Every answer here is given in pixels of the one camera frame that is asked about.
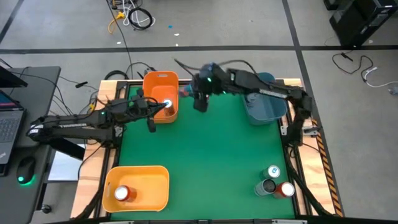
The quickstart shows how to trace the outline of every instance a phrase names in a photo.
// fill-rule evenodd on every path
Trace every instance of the computer mouse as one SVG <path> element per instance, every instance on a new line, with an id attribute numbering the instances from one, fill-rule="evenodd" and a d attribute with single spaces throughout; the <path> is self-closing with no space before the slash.
<path id="1" fill-rule="evenodd" d="M 35 173 L 36 159 L 32 156 L 23 158 L 17 168 L 17 180 L 20 184 L 26 184 L 32 180 Z"/>

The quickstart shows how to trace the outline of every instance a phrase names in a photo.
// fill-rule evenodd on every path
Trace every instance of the green mat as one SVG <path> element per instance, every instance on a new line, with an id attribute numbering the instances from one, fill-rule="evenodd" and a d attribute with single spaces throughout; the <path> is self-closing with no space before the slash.
<path id="1" fill-rule="evenodd" d="M 160 212 L 118 212 L 112 220 L 294 218 L 292 200 L 258 197 L 260 173 L 277 165 L 287 181 L 277 122 L 248 123 L 240 96 L 213 96 L 206 113 L 181 98 L 178 118 L 148 132 L 145 120 L 124 133 L 120 166 L 162 165 L 170 173 L 170 196 Z"/>

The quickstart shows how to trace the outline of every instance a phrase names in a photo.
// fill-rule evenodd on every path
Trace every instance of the blue bin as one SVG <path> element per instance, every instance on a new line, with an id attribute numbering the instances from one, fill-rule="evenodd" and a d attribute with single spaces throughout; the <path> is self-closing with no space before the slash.
<path id="1" fill-rule="evenodd" d="M 270 73 L 258 74 L 263 81 L 275 81 Z M 286 114 L 285 100 L 273 96 L 251 93 L 243 95 L 243 104 L 248 114 L 249 122 L 253 125 L 269 124 Z"/>

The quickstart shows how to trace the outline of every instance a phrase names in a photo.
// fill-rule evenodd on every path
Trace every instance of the wooden board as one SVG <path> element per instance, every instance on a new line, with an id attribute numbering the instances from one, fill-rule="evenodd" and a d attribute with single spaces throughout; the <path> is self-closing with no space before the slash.
<path id="1" fill-rule="evenodd" d="M 302 86 L 300 79 L 287 78 L 284 79 L 287 85 L 297 85 Z M 101 101 L 112 100 L 116 94 L 117 80 L 103 80 L 99 87 L 98 98 Z M 96 110 L 103 108 L 101 103 L 97 103 Z M 304 143 L 318 148 L 317 141 L 315 138 L 304 137 Z M 93 153 L 99 144 L 87 145 L 85 152 L 85 158 L 87 158 L 91 153 Z M 305 180 L 308 188 L 314 194 L 315 198 L 324 206 L 326 210 L 331 213 L 335 212 L 333 207 L 333 202 L 331 200 L 330 191 L 328 188 L 328 183 L 325 176 L 325 171 L 323 170 L 322 159 L 319 152 L 309 148 L 307 146 L 302 146 L 299 148 L 300 157 L 303 164 L 303 171 L 305 175 Z M 79 215 L 83 209 L 88 205 L 90 200 L 93 198 L 95 192 L 98 189 L 98 184 L 100 182 L 101 168 L 104 160 L 104 149 L 99 149 L 98 152 L 88 159 L 80 171 L 80 179 L 78 181 L 78 186 L 75 195 L 75 201 L 73 203 L 71 217 Z M 114 150 L 111 151 L 109 157 L 108 171 L 110 170 L 114 160 Z M 298 204 L 301 214 L 305 214 L 305 207 L 302 198 L 301 190 L 296 186 L 298 195 Z M 105 211 L 101 209 L 101 216 L 105 216 Z"/>
<path id="2" fill-rule="evenodd" d="M 300 79 L 284 79 L 286 85 L 302 86 Z M 289 104 L 290 112 L 294 116 L 293 106 Z M 311 126 L 312 122 L 310 119 L 306 120 L 305 126 Z M 310 136 L 303 137 L 303 143 L 308 144 L 319 150 L 317 139 Z M 301 146 L 298 148 L 300 152 L 300 158 L 302 161 L 302 167 L 304 172 L 305 183 L 307 187 L 311 190 L 315 198 L 322 204 L 323 208 L 330 213 L 335 213 L 335 208 L 331 199 L 330 191 L 328 188 L 328 182 L 326 179 L 325 171 L 323 169 L 322 159 L 320 153 L 311 147 Z M 305 205 L 302 197 L 301 190 L 297 184 L 295 188 L 298 189 L 298 203 L 300 207 L 301 214 L 305 214 Z M 316 211 L 312 208 L 313 215 L 316 215 Z"/>

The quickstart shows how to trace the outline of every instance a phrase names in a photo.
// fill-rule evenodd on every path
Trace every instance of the gray floor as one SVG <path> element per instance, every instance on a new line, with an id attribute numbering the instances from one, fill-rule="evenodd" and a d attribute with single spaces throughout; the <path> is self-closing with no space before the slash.
<path id="1" fill-rule="evenodd" d="M 0 1 L 0 28 L 4 26 L 17 0 Z M 331 15 L 321 0 L 288 0 L 300 45 L 339 45 L 328 20 Z M 283 45 L 292 46 L 284 7 L 280 0 L 144 0 L 144 8 L 156 18 L 147 31 L 133 31 L 121 25 L 130 47 L 175 47 L 202 45 Z M 107 31 L 111 16 L 104 1 L 24 0 L 8 30 L 1 49 L 78 49 L 123 47 L 120 32 Z M 398 17 L 387 21 L 368 45 L 398 44 Z M 371 88 L 360 75 L 347 75 L 331 61 L 335 51 L 304 51 L 303 56 L 325 128 L 341 201 L 347 217 L 398 220 L 396 160 L 398 144 L 398 97 L 387 87 Z M 375 85 L 398 80 L 398 51 L 355 51 L 351 63 L 337 58 L 346 69 L 358 66 L 360 55 L 374 60 L 376 70 L 369 77 Z M 158 70 L 174 70 L 189 78 L 173 61 L 199 67 L 207 62 L 245 59 L 257 71 L 277 78 L 302 78 L 294 51 L 184 51 L 131 53 L 134 62 L 145 62 Z M 61 75 L 77 82 L 98 86 L 111 70 L 125 70 L 126 53 L 0 55 L 14 67 L 59 65 Z M 244 65 L 232 65 L 245 68 Z M 137 66 L 135 71 L 143 71 Z M 67 105 L 79 112 L 88 102 L 89 88 L 76 89 L 65 80 L 58 83 Z M 56 105 L 52 111 L 62 113 Z M 56 194 L 62 189 L 63 194 Z M 45 203 L 53 213 L 37 212 L 34 223 L 66 220 L 73 203 L 75 187 L 49 185 Z"/>

